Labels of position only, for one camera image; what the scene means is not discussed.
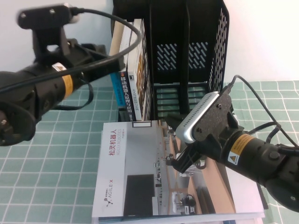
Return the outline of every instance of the logo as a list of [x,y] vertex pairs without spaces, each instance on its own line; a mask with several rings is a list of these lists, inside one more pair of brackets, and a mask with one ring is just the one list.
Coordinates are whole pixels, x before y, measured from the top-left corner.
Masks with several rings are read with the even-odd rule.
[[113,180],[109,180],[109,186],[108,188],[106,188],[106,193],[104,198],[104,201],[107,202],[106,207],[113,204],[112,198],[113,198]]
[[235,156],[231,156],[230,158],[235,162]]

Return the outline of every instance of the book spine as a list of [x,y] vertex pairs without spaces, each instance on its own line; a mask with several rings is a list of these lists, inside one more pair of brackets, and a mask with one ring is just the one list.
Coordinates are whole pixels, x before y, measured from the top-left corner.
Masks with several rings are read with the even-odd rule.
[[121,72],[121,85],[130,121],[136,121],[128,73]]
[[125,106],[126,102],[122,91],[121,78],[119,72],[110,74],[110,78],[113,85],[117,105]]
[[137,84],[135,81],[134,73],[128,72],[128,76],[130,81],[130,88],[131,88],[131,94],[133,98],[133,106],[134,106],[136,121],[142,121],[142,111],[139,103],[138,90],[137,90]]

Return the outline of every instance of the yellow warning label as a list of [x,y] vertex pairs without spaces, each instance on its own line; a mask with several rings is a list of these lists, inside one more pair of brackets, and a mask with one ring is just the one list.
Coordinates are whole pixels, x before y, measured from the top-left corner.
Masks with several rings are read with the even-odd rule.
[[[52,65],[52,67],[56,71],[66,70],[66,68],[61,63],[55,63],[54,65]],[[62,79],[65,85],[65,95],[64,95],[64,99],[65,99],[68,96],[70,96],[73,92],[73,79],[71,78],[70,75],[62,76]]]
[[241,135],[237,141],[235,141],[235,143],[233,144],[232,148],[230,149],[230,151],[232,153],[235,153],[237,155],[241,155],[243,149],[245,148],[245,146],[247,145],[247,143],[254,139],[254,137],[248,135],[248,134],[243,134]]
[[232,161],[234,161],[235,162],[235,156],[230,156],[230,158],[232,159]]

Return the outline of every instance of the black cable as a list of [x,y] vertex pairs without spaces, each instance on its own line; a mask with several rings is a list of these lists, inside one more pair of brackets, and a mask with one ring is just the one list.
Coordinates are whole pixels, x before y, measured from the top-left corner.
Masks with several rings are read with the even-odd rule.
[[80,110],[83,107],[89,105],[92,101],[93,101],[93,86],[86,81],[84,78],[80,79],[84,84],[88,85],[88,89],[89,89],[89,96],[88,96],[88,100],[85,104],[83,104],[82,106],[68,106],[68,105],[57,105],[56,107],[53,108],[53,110],[61,110],[61,111],[76,111],[76,110]]
[[74,16],[81,14],[81,13],[92,13],[92,14],[102,15],[102,16],[108,17],[112,20],[118,21],[118,22],[122,23],[123,25],[129,27],[137,35],[137,39],[134,43],[130,44],[130,46],[128,48],[124,49],[123,51],[121,51],[113,56],[108,56],[107,58],[105,58],[103,60],[88,63],[85,65],[78,66],[76,68],[71,68],[71,69],[67,69],[67,70],[63,70],[63,71],[59,71],[59,72],[52,72],[47,75],[37,76],[37,77],[23,80],[23,81],[14,83],[14,84],[10,84],[10,85],[1,87],[0,93],[12,91],[12,90],[22,88],[27,85],[45,82],[45,81],[48,81],[48,80],[51,80],[54,78],[58,78],[58,77],[62,77],[65,75],[74,76],[80,72],[86,72],[86,71],[93,70],[93,69],[96,69],[101,66],[105,66],[107,64],[112,63],[115,60],[118,60],[120,57],[128,54],[131,50],[133,50],[135,47],[137,47],[137,45],[140,43],[140,41],[142,39],[142,36],[141,36],[140,32],[138,31],[138,29],[136,29],[132,24],[128,23],[127,21],[125,21],[115,15],[110,15],[108,13],[104,13],[104,12],[93,10],[93,9],[84,9],[84,8],[77,8],[77,7],[73,7],[73,8],[71,8],[71,10],[72,10],[72,13]]
[[[257,100],[260,102],[260,104],[263,106],[263,108],[265,109],[265,111],[267,112],[267,114],[271,117],[271,119],[278,123],[276,121],[276,119],[273,117],[273,115],[271,114],[271,112],[269,111],[269,109],[266,107],[266,105],[263,103],[262,99],[259,97],[259,95],[257,94],[257,92],[253,89],[253,87],[242,77],[239,75],[234,76],[233,80],[231,83],[229,83],[228,85],[230,86],[230,88],[233,87],[236,79],[239,78],[240,80],[242,80],[252,91],[252,93],[255,95],[255,97],[257,98]],[[290,138],[290,136],[284,131],[284,129],[280,129],[280,131],[284,134],[284,136],[295,146],[298,147],[298,145],[293,141],[293,139]]]

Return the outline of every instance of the book cover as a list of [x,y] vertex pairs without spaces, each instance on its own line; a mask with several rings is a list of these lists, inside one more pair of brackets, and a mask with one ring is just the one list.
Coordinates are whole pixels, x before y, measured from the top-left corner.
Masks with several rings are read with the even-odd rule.
[[184,174],[173,169],[169,159],[182,152],[177,143],[161,121],[105,123],[93,219],[157,224],[264,216],[256,183],[246,177],[209,158]]

